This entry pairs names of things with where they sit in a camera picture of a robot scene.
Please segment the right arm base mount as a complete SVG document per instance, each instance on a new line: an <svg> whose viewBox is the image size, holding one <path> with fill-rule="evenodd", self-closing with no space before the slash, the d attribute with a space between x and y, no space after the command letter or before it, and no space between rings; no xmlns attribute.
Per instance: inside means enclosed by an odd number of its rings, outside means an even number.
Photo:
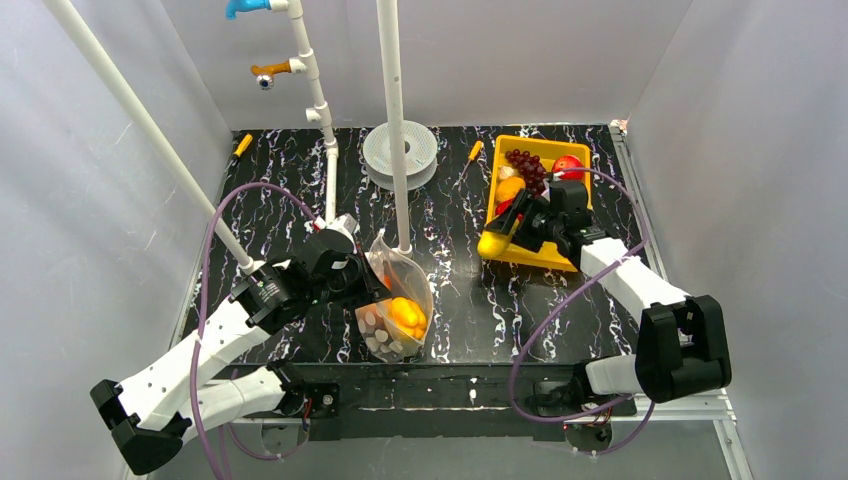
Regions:
<svg viewBox="0 0 848 480"><path fill-rule="evenodd" d="M545 380L533 385L532 393L523 400L523 407L534 415L552 418L587 412L614 398L614 395L585 394L573 380ZM564 424L565 438L578 450L605 450L613 443L612 419L634 417L636 413L635 401L628 399L599 413Z"/></svg>

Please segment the yellow bell pepper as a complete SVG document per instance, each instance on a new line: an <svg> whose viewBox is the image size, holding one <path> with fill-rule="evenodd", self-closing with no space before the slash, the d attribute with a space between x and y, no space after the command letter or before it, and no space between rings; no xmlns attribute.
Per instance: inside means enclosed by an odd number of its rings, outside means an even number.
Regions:
<svg viewBox="0 0 848 480"><path fill-rule="evenodd" d="M389 305L389 315L395 325L410 337L422 340L428 325L423 310L415 301L405 297L395 297Z"/></svg>

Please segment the red bell pepper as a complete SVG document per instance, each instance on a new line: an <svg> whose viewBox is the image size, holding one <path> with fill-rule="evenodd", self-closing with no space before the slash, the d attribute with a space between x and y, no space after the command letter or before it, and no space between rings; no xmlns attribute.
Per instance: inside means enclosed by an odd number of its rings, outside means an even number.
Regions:
<svg viewBox="0 0 848 480"><path fill-rule="evenodd" d="M507 211L512 203L513 203L513 199L508 199L506 201L499 203L495 208L495 216L498 217L501 214L503 214L505 211Z"/></svg>

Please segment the clear zip top bag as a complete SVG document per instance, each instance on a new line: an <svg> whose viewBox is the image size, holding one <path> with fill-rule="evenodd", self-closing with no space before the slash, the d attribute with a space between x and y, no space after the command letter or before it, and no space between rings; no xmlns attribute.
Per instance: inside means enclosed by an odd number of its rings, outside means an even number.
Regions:
<svg viewBox="0 0 848 480"><path fill-rule="evenodd" d="M385 363L416 356L423 348L434 311L427 275L418 263L389 247L379 232L366 253L378 285L388 290L354 311L370 354Z"/></svg>

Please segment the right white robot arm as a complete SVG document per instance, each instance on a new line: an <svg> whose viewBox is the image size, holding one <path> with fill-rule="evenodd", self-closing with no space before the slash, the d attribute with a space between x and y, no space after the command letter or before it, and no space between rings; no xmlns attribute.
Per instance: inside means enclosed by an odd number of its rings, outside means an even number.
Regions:
<svg viewBox="0 0 848 480"><path fill-rule="evenodd" d="M598 279L639 325L635 353L580 363L566 388L568 399L585 403L602 396L644 394L665 403L730 384L732 367L718 301L668 283L622 240L597 226L582 183L556 181L548 196L521 191L487 223L478 252L495 258L510 245L538 253L547 244L580 272Z"/></svg>

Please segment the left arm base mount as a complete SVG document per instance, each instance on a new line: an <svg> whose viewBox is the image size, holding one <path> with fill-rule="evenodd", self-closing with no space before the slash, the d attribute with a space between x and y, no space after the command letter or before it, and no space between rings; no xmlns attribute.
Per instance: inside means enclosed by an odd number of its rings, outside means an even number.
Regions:
<svg viewBox="0 0 848 480"><path fill-rule="evenodd" d="M302 384L286 390L272 412L286 418L335 418L339 414L340 393L336 383Z"/></svg>

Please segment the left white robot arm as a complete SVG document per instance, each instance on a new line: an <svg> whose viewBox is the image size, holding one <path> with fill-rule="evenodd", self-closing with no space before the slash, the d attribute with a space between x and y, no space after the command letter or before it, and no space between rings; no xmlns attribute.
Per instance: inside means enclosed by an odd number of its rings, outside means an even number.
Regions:
<svg viewBox="0 0 848 480"><path fill-rule="evenodd" d="M139 373L102 380L90 397L136 475L172 460L189 440L224 423L308 401L305 381L277 360L235 380L210 381L244 352L335 304L350 312L390 297L352 238L326 228L295 255L261 264L198 328Z"/></svg>

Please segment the yellow toy mango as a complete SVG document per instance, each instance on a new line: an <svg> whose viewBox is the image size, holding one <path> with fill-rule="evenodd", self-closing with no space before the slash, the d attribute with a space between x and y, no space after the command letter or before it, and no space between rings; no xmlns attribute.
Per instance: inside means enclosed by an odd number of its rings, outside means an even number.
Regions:
<svg viewBox="0 0 848 480"><path fill-rule="evenodd" d="M477 244L477 252L480 257L486 260L494 260L505 253L512 243L518 226L519 221L516 220L505 233L485 227Z"/></svg>

